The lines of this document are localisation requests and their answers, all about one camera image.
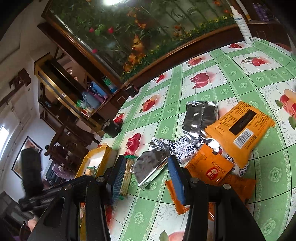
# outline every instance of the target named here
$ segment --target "screw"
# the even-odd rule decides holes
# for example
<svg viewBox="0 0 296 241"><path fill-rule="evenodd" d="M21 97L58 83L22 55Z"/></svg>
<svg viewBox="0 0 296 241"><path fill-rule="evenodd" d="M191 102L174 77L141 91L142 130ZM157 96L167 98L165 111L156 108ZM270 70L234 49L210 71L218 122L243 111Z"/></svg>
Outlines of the screw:
<svg viewBox="0 0 296 241"><path fill-rule="evenodd" d="M66 186L64 186L64 189L65 190L70 190L72 188L72 185L71 184L67 184Z"/></svg>
<svg viewBox="0 0 296 241"><path fill-rule="evenodd" d="M198 183L199 179L198 179L197 177L191 177L191 178L190 178L190 181L191 181L192 183Z"/></svg>
<svg viewBox="0 0 296 241"><path fill-rule="evenodd" d="M96 178L97 183L102 183L105 181L105 178L103 176L97 177Z"/></svg>
<svg viewBox="0 0 296 241"><path fill-rule="evenodd" d="M231 188L231 186L230 186L228 183L223 184L223 187L224 187L226 190L229 190L229 189Z"/></svg>

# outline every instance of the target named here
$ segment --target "small black container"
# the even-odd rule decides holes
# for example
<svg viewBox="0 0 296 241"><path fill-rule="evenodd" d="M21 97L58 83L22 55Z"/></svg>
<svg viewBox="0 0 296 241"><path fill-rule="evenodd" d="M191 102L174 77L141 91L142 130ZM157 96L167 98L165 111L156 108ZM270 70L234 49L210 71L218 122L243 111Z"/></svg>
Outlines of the small black container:
<svg viewBox="0 0 296 241"><path fill-rule="evenodd" d="M119 132L121 132L121 127L111 119L108 119L105 121L102 130L113 138L116 137Z"/></svg>
<svg viewBox="0 0 296 241"><path fill-rule="evenodd" d="M135 95L139 93L139 90L134 87L134 85L130 85L126 88L126 92L128 92L131 97L135 97Z"/></svg>

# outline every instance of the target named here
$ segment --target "spray bottle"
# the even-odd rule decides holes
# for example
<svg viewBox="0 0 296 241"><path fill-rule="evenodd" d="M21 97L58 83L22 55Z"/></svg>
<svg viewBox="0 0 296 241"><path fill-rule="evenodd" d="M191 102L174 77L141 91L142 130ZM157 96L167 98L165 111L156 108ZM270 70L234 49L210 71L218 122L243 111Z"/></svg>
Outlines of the spray bottle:
<svg viewBox="0 0 296 241"><path fill-rule="evenodd" d="M244 20L243 16L241 14L239 14L238 11L236 11L233 6L230 6L230 8L232 10L233 18L236 21L236 23L239 27L239 30L241 31L242 36L244 37L246 44L255 43L254 39L251 35L251 32L249 30L249 27L248 27L246 21Z"/></svg>

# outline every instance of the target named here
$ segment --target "picture frame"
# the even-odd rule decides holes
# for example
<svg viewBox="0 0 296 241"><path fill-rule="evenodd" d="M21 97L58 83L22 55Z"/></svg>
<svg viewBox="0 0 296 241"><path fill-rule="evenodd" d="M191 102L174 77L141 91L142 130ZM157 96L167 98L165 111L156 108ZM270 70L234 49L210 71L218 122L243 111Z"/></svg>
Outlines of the picture frame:
<svg viewBox="0 0 296 241"><path fill-rule="evenodd" d="M21 149L19 150L17 157L15 159L15 162L13 163L13 166L11 170L20 178L22 179L22 168L21 168L21 160L20 160L20 152L24 149L32 147L35 151L38 153L42 152L42 148L37 145L35 141L33 141L29 136L25 139L24 143L22 144Z"/></svg>

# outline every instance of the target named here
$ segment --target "green and white tablecloth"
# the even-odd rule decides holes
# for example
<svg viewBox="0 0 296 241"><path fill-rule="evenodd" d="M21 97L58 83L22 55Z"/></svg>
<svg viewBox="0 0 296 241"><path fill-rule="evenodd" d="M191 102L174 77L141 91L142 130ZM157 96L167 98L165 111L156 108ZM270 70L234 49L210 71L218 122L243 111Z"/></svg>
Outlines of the green and white tablecloth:
<svg viewBox="0 0 296 241"><path fill-rule="evenodd" d="M153 136L175 141L184 135L187 101L216 101L220 117L238 101L249 103L276 122L253 150L244 176L257 180L248 209L266 240L276 240L296 210L296 109L281 98L284 90L296 90L296 57L258 38L253 45L237 44L241 48L228 45L213 50L201 55L201 60L192 60L193 66L186 61L147 83L120 109L124 119L121 133L115 138L105 135L101 143L123 154L128 138L140 133L135 153L139 156L148 150ZM205 73L208 81L201 77L192 82L200 73ZM165 170L149 190L142 191L132 177L127 198L114 206L112 241L158 241L164 230L169 241L180 240L187 214L177 215L165 186L169 179Z"/></svg>

